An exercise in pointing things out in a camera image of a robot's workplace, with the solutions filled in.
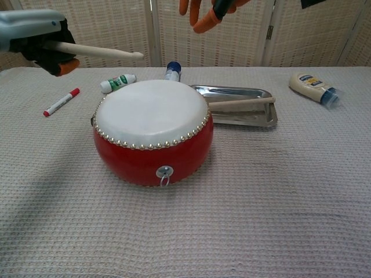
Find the metal ring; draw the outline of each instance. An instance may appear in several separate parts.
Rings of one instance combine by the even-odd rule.
[[[161,180],[160,180],[160,187],[165,187],[165,186],[168,186],[170,183],[170,177],[168,174],[165,174],[162,176]]]

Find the stainless steel tray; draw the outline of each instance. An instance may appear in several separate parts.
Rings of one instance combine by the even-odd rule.
[[[254,88],[204,85],[191,85],[191,87],[202,94],[208,103],[272,97],[271,93]],[[274,103],[255,104],[249,110],[247,112],[213,112],[213,120],[215,123],[243,126],[275,126],[277,124],[278,118]]]

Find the drum handle ring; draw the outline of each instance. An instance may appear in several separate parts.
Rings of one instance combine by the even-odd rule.
[[[170,176],[174,173],[174,169],[170,166],[161,166],[156,171],[156,176],[161,178],[160,187],[168,186],[170,183]]]
[[[165,186],[168,186],[170,183],[170,177],[168,174],[165,174],[162,176],[161,180],[160,180],[160,187],[165,187]]]

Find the small bottle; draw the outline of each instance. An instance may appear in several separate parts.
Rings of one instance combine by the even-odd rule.
[[[165,72],[165,80],[179,81],[181,66],[178,62],[170,62]]]
[[[101,82],[100,88],[103,94],[109,94],[137,80],[135,74],[124,74]]]
[[[344,95],[343,91],[304,73],[293,74],[289,86],[294,91],[324,105],[327,109],[339,106],[340,98]]]

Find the white marker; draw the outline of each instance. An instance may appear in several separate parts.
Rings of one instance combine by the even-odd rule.
[[[44,116],[49,117],[52,113],[57,111],[59,108],[61,108],[64,104],[68,103],[70,100],[72,100],[75,96],[80,93],[80,89],[76,88],[73,91],[70,91],[66,96],[62,97],[59,101],[54,103],[52,106],[50,106],[47,110],[44,111]]]

